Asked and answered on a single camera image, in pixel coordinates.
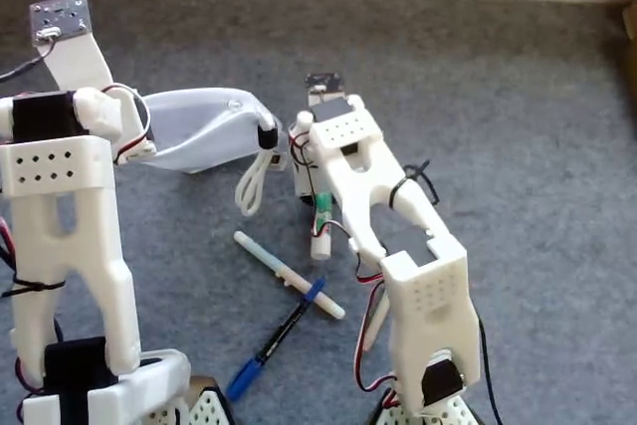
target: hole pattern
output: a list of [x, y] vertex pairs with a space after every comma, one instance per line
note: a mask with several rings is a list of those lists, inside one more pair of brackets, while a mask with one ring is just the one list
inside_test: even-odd
[[[64, 157], [65, 158], [69, 159], [72, 156], [73, 156], [73, 154], [70, 151], [65, 151], [64, 152]], [[43, 155], [43, 156], [38, 155], [38, 154], [34, 154], [33, 156], [31, 156], [30, 159], [31, 159], [32, 163], [39, 163], [40, 160], [44, 159], [44, 158], [48, 158], [49, 161], [55, 161], [56, 158], [59, 158], [59, 156], [56, 153], [54, 153], [54, 152], [49, 152], [48, 154], [45, 153], [45, 155]], [[17, 157], [15, 159], [15, 162], [19, 166], [26, 166], [24, 157], [21, 157], [21, 156]], [[32, 180], [36, 181], [36, 182], [42, 182], [47, 177], [50, 178], [51, 180], [55, 180], [55, 179], [58, 179], [60, 177], [60, 174], [61, 173], [56, 172], [56, 171], [51, 172], [51, 173], [49, 173], [48, 171], [42, 171], [42, 172], [37, 173], [34, 176], [32, 176], [32, 178], [33, 178]], [[67, 177], [72, 178], [75, 175], [75, 171], [70, 169], [70, 170], [67, 170], [66, 174], [67, 174]], [[21, 184], [27, 183], [28, 182], [28, 179], [27, 179], [28, 176], [29, 175], [20, 176], [18, 178], [18, 182], [21, 183]]]

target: gray carpet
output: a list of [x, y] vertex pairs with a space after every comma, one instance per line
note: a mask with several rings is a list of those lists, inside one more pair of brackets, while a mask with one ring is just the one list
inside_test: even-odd
[[[34, 1], [2, 0], [2, 70], [33, 54], [26, 7]], [[625, 40], [615, 10], [499, 0], [92, 3], [116, 79], [144, 92], [242, 88], [289, 122], [306, 103], [305, 73], [343, 72], [400, 161], [432, 159], [439, 212], [469, 250], [505, 422], [634, 422], [637, 142], [617, 68]], [[52, 87], [40, 70], [0, 95]], [[378, 394], [359, 392], [351, 375], [366, 294], [353, 259], [338, 237], [329, 263], [310, 264], [308, 212], [288, 174], [271, 175], [262, 214], [242, 218], [233, 188], [247, 164], [192, 177], [142, 165], [117, 171], [142, 346], [178, 348], [195, 372], [223, 384], [256, 351], [297, 296], [233, 244], [233, 231], [244, 229], [303, 274], [324, 274], [347, 317], [312, 310], [237, 416], [246, 424], [363, 423]], [[401, 224], [383, 208], [374, 220], [382, 234]], [[5, 304], [7, 423], [22, 396], [10, 317]], [[69, 337], [101, 332], [79, 281], [64, 291], [60, 320]], [[365, 364], [369, 378], [389, 366], [387, 336]], [[493, 423], [484, 381], [466, 397]]]

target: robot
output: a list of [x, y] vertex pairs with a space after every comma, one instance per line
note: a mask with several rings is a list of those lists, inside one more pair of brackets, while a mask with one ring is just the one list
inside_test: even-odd
[[[314, 220], [313, 239], [331, 227], [348, 236], [358, 265], [373, 273], [357, 276], [360, 282], [375, 282], [368, 309], [384, 283], [375, 315], [363, 318], [354, 354], [363, 391], [391, 382], [372, 423], [482, 423], [461, 394], [480, 378], [484, 330], [469, 296], [467, 251], [416, 181], [427, 163], [407, 175], [362, 98], [345, 94], [340, 74], [310, 75], [306, 87], [310, 108], [299, 112], [290, 128], [296, 194], [311, 204], [319, 194], [331, 193], [342, 214], [342, 224]], [[370, 207], [378, 203], [419, 228], [436, 260], [421, 265], [407, 251], [387, 251], [370, 225]], [[360, 380], [361, 357], [387, 314], [393, 370], [366, 386]], [[493, 399], [490, 378], [488, 383]]]
[[[36, 60], [44, 60], [60, 91], [0, 100], [2, 194], [13, 219], [12, 237], [6, 225], [2, 233], [14, 270], [13, 289], [3, 296], [13, 304], [16, 375], [31, 392], [18, 418], [29, 425], [232, 424], [218, 387], [203, 388], [188, 407], [183, 353], [140, 349], [113, 166], [156, 152], [147, 105], [113, 82], [88, 0], [46, 1], [31, 12]], [[62, 195], [75, 203], [72, 231], [58, 218]], [[71, 271], [96, 300], [104, 336], [63, 340], [56, 327], [57, 299]]]
[[[218, 387], [204, 387], [193, 406], [187, 357], [173, 349], [142, 352], [132, 276], [121, 253], [113, 167], [156, 154], [144, 99], [115, 83], [96, 43], [88, 0], [34, 4], [33, 42], [59, 92], [0, 100], [2, 193], [9, 200], [14, 286], [11, 339], [16, 374], [31, 391], [19, 418], [27, 425], [234, 424]], [[68, 61], [73, 59], [70, 68]], [[369, 304], [385, 293], [373, 319], [363, 318], [354, 357], [365, 391], [391, 388], [373, 423], [481, 423], [461, 394], [480, 377], [482, 329], [469, 297], [467, 252], [449, 232], [419, 184], [406, 176], [358, 96], [346, 96], [338, 75], [308, 78], [310, 109], [290, 130], [295, 186], [314, 200], [329, 192], [342, 224], [314, 227], [349, 235], [349, 249], [372, 271]], [[257, 128], [263, 151], [237, 187], [246, 215], [261, 202], [266, 170], [275, 154], [279, 124], [264, 117]], [[59, 224], [57, 198], [71, 195], [76, 227]], [[384, 202], [423, 231], [436, 260], [417, 265], [406, 251], [389, 253], [375, 236], [369, 207]], [[86, 282], [98, 303], [105, 335], [63, 340], [54, 311], [70, 271]], [[390, 314], [393, 370], [365, 386], [363, 352]]]

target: black zip tie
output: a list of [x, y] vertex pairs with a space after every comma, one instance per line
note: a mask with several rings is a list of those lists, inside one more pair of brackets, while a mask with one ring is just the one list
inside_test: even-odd
[[402, 185], [405, 184], [405, 182], [408, 179], [412, 179], [417, 182], [419, 177], [422, 178], [425, 181], [425, 183], [427, 183], [427, 186], [429, 187], [429, 190], [431, 191], [431, 195], [433, 196], [433, 201], [430, 200], [431, 204], [435, 206], [440, 202], [440, 197], [438, 196], [438, 192], [436, 191], [436, 188], [434, 187], [434, 183], [432, 183], [431, 179], [429, 179], [429, 177], [425, 174], [425, 168], [429, 166], [430, 162], [431, 160], [428, 159], [424, 163], [422, 163], [420, 166], [416, 166], [415, 164], [406, 164], [405, 166], [403, 166], [402, 169], [405, 171], [405, 177], [402, 178], [400, 181], [398, 181], [398, 183], [396, 183], [396, 186], [394, 186], [391, 192], [389, 193], [389, 207], [391, 209], [394, 209], [394, 198], [398, 190], [402, 187]]
[[45, 284], [39, 282], [32, 281], [24, 281], [19, 279], [17, 274], [13, 275], [13, 284], [17, 284], [18, 286], [22, 286], [22, 289], [11, 289], [9, 291], [5, 291], [0, 296], [1, 299], [11, 298], [13, 296], [18, 296], [21, 294], [27, 293], [41, 293], [43, 291], [53, 291], [55, 289], [62, 288], [66, 281], [61, 281], [60, 283], [55, 284]]

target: white cable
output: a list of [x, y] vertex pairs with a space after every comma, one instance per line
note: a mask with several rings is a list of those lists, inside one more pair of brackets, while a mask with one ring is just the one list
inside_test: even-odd
[[273, 149], [261, 150], [237, 184], [235, 203], [244, 216], [254, 215], [261, 206], [266, 172], [274, 154]]

